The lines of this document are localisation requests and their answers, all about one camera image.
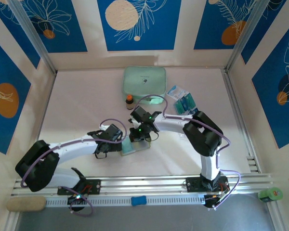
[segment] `small brown bottle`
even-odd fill
[[[131,110],[134,108],[134,100],[133,100],[133,97],[132,95],[127,95],[127,98],[126,98],[126,108]]]

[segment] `beige circle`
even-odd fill
[[[6,0],[0,0],[0,2],[2,2],[3,4],[8,4],[7,2],[6,2]]]
[[[213,5],[218,3],[220,0],[209,0],[209,4]]]
[[[115,0],[106,9],[106,21],[114,30],[128,30],[138,22],[136,8],[126,0]]]

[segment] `beige foam block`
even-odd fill
[[[14,197],[6,204],[6,208],[11,212],[41,211],[45,206],[46,198],[43,196]]]

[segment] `gray floor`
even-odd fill
[[[273,231],[265,203],[254,195],[232,195],[217,211],[203,205],[96,207],[90,218],[68,208],[22,213],[17,231]]]

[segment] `mint green pouch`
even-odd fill
[[[128,66],[124,70],[122,92],[124,97],[132,95],[138,102],[146,95],[166,94],[166,70],[158,66]],[[151,96],[141,101],[145,104],[162,103],[164,100],[157,96]]]

